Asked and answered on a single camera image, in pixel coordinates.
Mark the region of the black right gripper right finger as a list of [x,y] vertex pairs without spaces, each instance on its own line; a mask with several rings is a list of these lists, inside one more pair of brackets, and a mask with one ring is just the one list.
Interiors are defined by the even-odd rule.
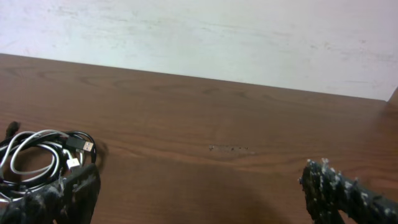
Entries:
[[397,202],[368,190],[340,171],[309,159],[298,179],[306,209],[316,224],[344,223],[341,212],[356,223],[397,224]]

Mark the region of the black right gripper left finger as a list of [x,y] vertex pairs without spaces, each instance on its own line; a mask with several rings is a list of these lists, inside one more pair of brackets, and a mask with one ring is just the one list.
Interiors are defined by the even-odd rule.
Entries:
[[76,168],[1,209],[1,223],[90,223],[100,194],[95,164]]

